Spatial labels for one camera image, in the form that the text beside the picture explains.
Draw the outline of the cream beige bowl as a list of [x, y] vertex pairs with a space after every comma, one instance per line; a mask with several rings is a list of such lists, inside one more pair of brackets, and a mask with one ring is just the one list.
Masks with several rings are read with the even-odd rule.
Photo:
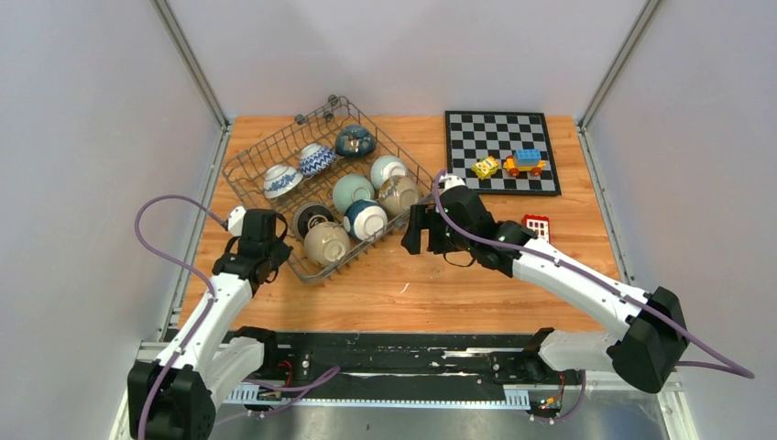
[[350, 236], [335, 222], [315, 225], [304, 238], [306, 256], [327, 267], [342, 259], [352, 248]]

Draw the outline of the grey wire dish rack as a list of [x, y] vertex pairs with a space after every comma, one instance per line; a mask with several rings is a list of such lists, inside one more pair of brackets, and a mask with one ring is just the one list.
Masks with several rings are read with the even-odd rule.
[[[301, 151], [317, 142], [334, 147], [339, 132], [348, 125], [359, 124], [376, 138], [377, 149], [365, 158], [339, 158], [326, 170], [302, 179], [288, 194], [269, 199], [263, 191], [263, 180], [272, 166], [280, 164], [300, 167]], [[336, 182], [347, 174], [369, 176], [374, 160], [382, 155], [399, 157], [409, 166], [409, 175], [421, 189], [421, 199], [426, 202], [432, 187], [433, 176], [418, 162], [414, 153], [400, 147], [370, 117], [344, 97], [331, 94], [327, 103], [303, 115], [282, 129], [258, 141], [224, 163], [225, 181], [246, 208], [267, 207], [287, 220], [309, 203], [322, 203], [331, 210], [337, 222], [343, 216], [336, 210], [333, 191]]]

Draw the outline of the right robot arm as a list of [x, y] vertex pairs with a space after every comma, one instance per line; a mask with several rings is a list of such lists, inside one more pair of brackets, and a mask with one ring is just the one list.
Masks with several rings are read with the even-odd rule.
[[465, 251], [480, 266], [526, 281], [572, 304], [604, 327], [602, 333], [572, 335], [542, 329], [523, 358], [527, 377], [546, 382], [558, 371], [598, 370], [618, 374], [633, 388], [663, 388], [689, 345], [678, 296], [623, 284], [565, 255], [515, 221], [497, 221], [479, 195], [465, 186], [443, 190], [439, 203], [410, 209], [401, 245], [412, 255], [427, 249], [446, 255]]

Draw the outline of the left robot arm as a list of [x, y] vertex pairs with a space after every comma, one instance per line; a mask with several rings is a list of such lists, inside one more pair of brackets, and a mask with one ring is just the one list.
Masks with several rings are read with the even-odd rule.
[[273, 332], [245, 327], [224, 350], [230, 324], [263, 283], [289, 258], [284, 216], [241, 206], [227, 218], [232, 234], [215, 261], [206, 292], [176, 338], [152, 361], [127, 375], [130, 435], [134, 439], [206, 439], [226, 396], [246, 376], [273, 377], [280, 353]]

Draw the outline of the black striped bowl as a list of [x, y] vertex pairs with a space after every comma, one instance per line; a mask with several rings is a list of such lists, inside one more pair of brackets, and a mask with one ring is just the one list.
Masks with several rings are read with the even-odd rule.
[[291, 225], [295, 235], [304, 239], [316, 225], [333, 221], [334, 214], [325, 204], [306, 203], [295, 212]]

